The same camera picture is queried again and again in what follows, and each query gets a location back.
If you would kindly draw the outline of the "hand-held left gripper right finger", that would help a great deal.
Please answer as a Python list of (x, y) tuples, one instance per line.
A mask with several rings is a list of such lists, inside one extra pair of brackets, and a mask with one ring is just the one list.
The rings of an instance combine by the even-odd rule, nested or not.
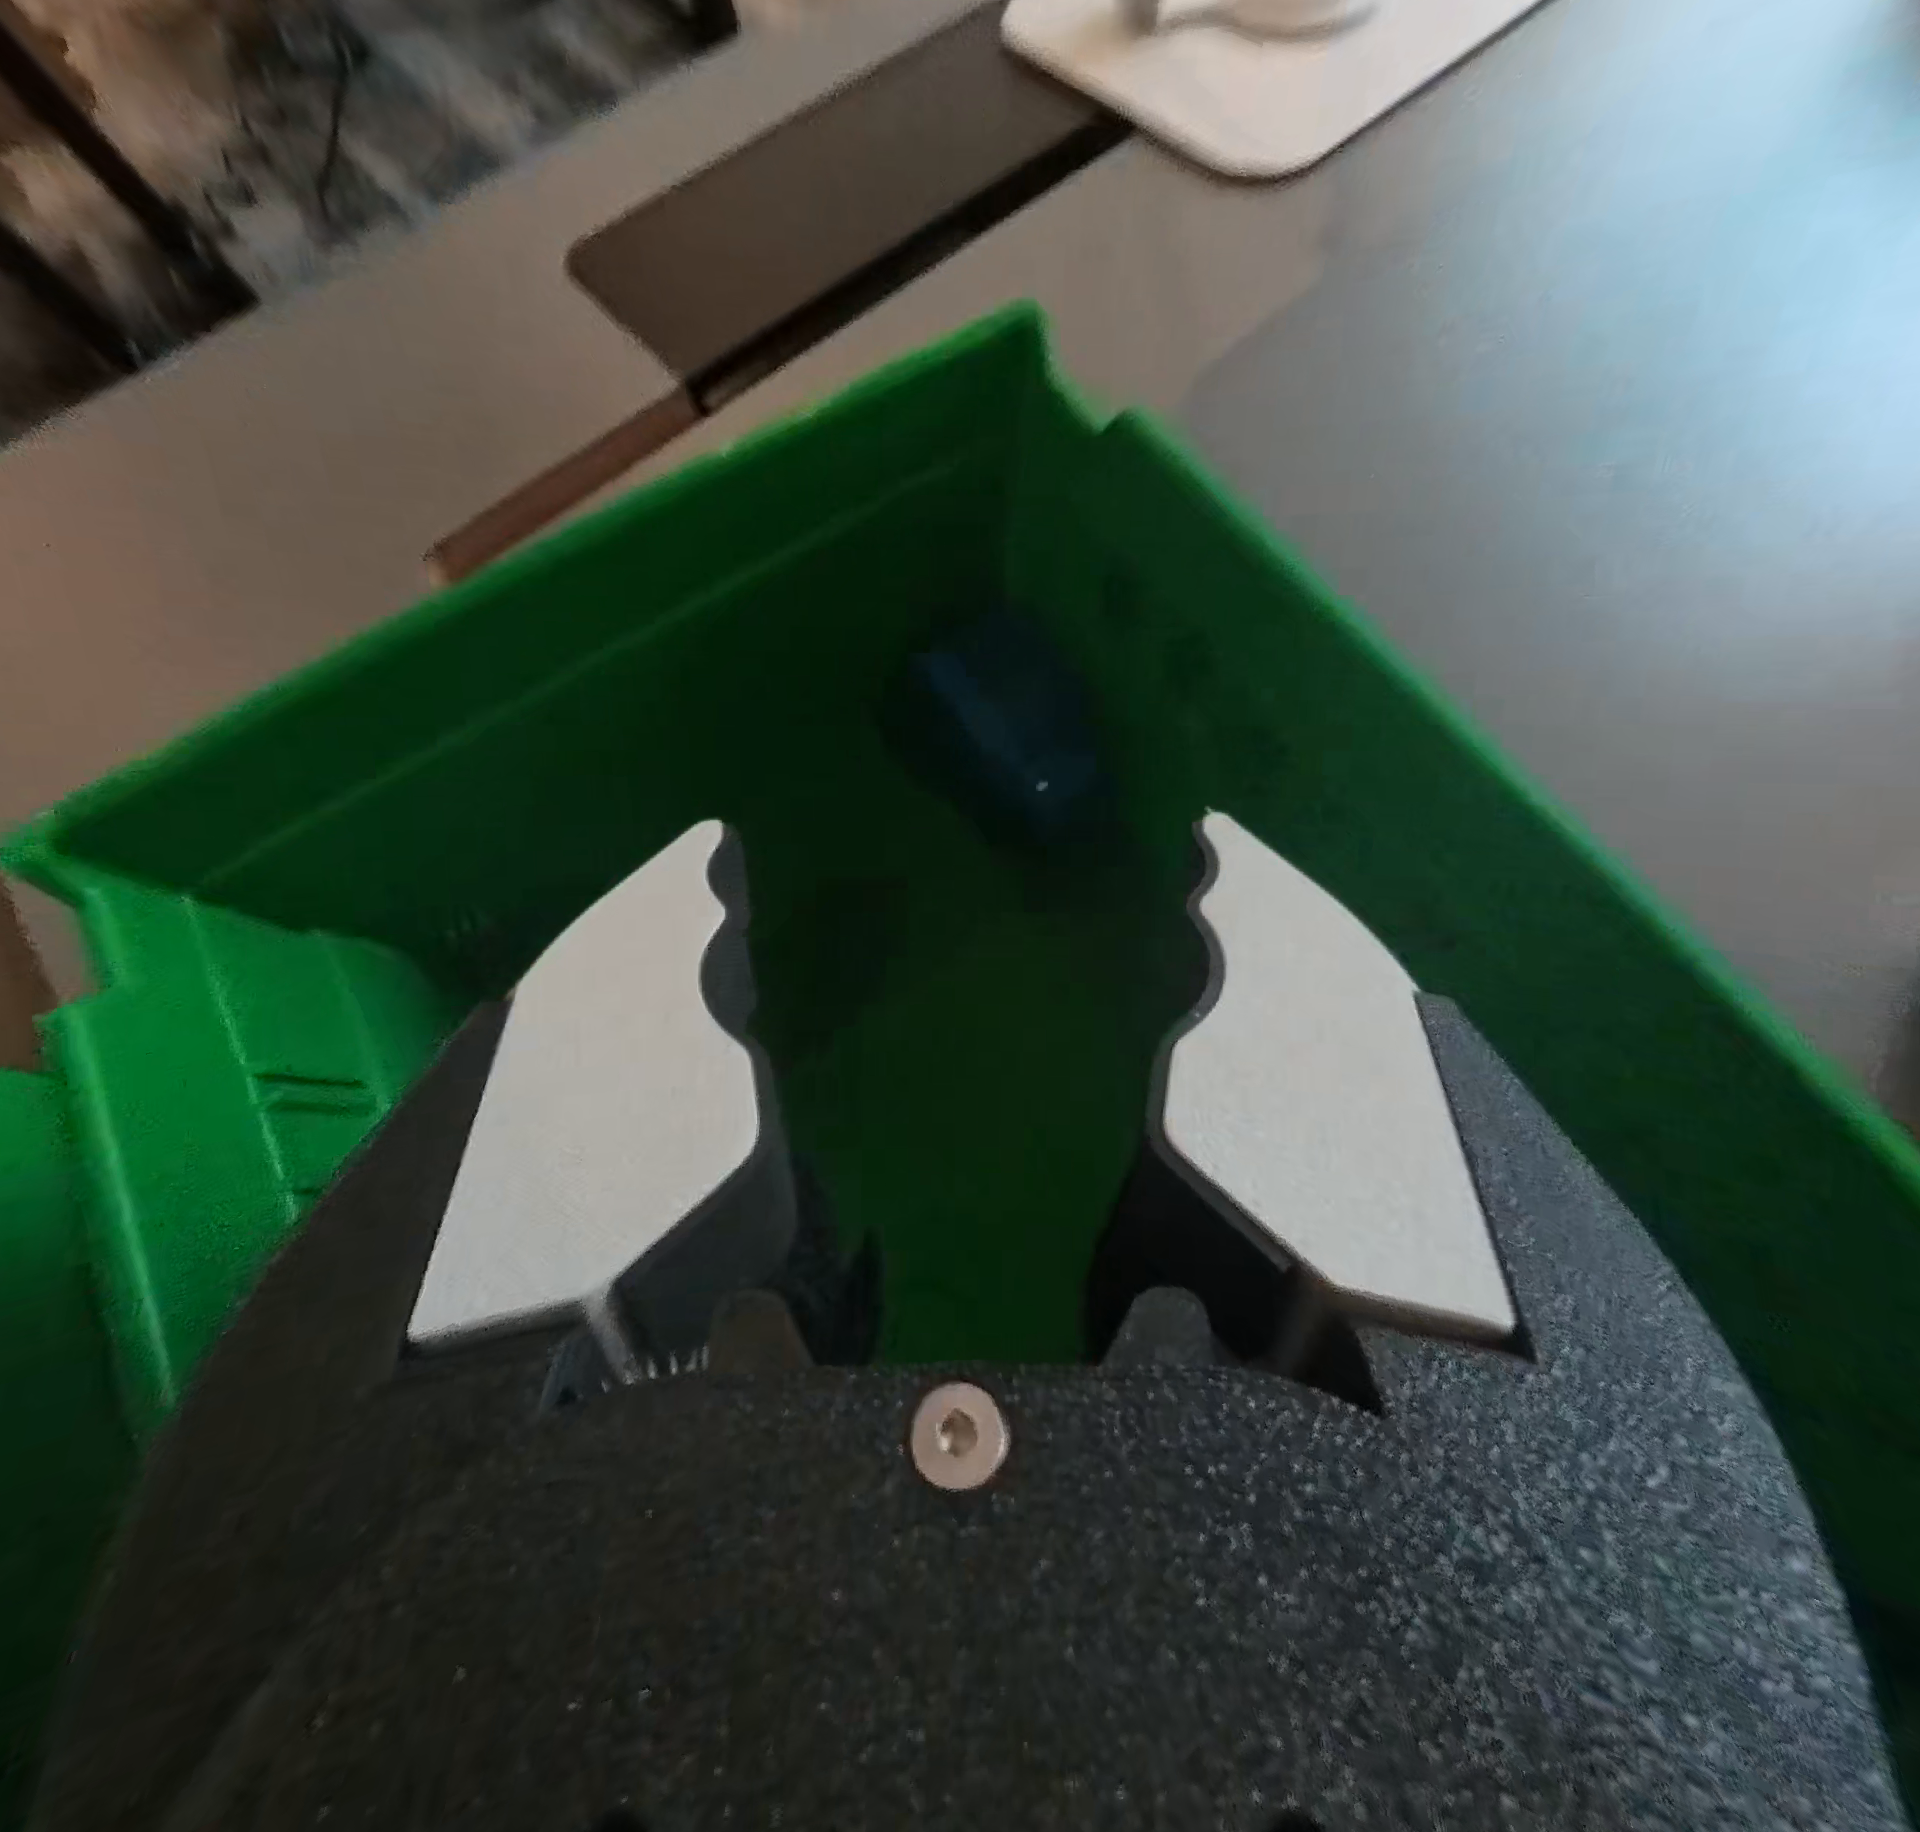
[(1224, 810), (1187, 899), (1208, 970), (1154, 1062), (1147, 1136), (1311, 1307), (1429, 1339), (1518, 1310), (1408, 969)]

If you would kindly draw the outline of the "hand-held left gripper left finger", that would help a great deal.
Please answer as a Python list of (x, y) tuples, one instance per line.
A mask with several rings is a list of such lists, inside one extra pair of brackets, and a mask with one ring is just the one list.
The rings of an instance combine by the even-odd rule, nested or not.
[(703, 1355), (796, 1241), (750, 1020), (745, 848), (718, 818), (580, 913), (513, 987), (407, 1320), (443, 1351), (537, 1324)]

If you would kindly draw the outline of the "green plastic bin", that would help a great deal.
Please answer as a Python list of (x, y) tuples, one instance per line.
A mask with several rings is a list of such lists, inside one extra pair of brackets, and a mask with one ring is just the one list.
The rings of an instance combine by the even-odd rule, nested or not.
[[(982, 830), (892, 733), (996, 607), (1110, 815)], [(610, 502), (3, 842), (97, 987), (3, 1073), (3, 1620), (60, 1653), (134, 1448), (466, 1012), (689, 825), (739, 836), (786, 1132), (881, 1355), (1054, 1364), (1184, 1004), (1224, 810), (1457, 1003), (1647, 1225), (1864, 1603), (1916, 1622), (1916, 1148), (1161, 426), (991, 312)]]

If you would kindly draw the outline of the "blue mega block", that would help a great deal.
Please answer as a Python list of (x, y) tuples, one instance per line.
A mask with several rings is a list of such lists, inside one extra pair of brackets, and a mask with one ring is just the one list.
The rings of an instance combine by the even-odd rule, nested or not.
[(996, 840), (1066, 848), (1110, 815), (1091, 694), (1033, 614), (939, 625), (901, 658), (886, 710), (904, 759)]

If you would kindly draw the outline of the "brown wooden strip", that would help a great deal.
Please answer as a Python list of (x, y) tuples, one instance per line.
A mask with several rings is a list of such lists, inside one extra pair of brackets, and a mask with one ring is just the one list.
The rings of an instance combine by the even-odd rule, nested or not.
[(565, 516), (595, 504), (701, 420), (698, 400), (677, 385), (441, 535), (423, 558), (429, 578), (441, 588), (457, 584), (537, 540)]

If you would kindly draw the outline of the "white monitor stand base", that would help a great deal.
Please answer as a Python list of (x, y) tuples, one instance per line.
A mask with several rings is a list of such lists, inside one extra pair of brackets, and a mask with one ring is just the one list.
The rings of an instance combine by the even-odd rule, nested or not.
[(1225, 0), (1008, 0), (1000, 40), (1224, 179), (1287, 179), (1547, 0), (1379, 0), (1314, 38), (1236, 30)]

